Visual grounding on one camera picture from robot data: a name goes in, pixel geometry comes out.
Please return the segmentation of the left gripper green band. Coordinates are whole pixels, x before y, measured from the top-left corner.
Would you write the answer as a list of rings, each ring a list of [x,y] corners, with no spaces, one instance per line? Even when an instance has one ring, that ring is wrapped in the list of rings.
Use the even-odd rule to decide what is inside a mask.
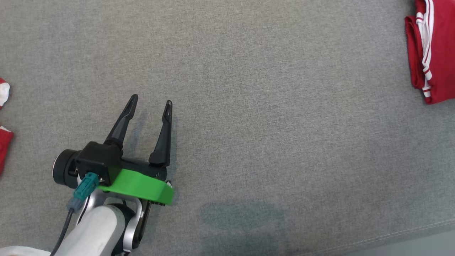
[[[124,138],[130,120],[134,117],[138,103],[138,95],[133,94],[113,128],[104,141],[105,145],[115,145],[123,148]],[[162,205],[170,205],[173,201],[174,190],[166,182],[166,167],[170,165],[172,144],[172,101],[167,101],[161,117],[162,127],[149,162],[122,158],[123,169],[111,186],[99,185],[106,192],[114,192],[124,196],[146,199]]]

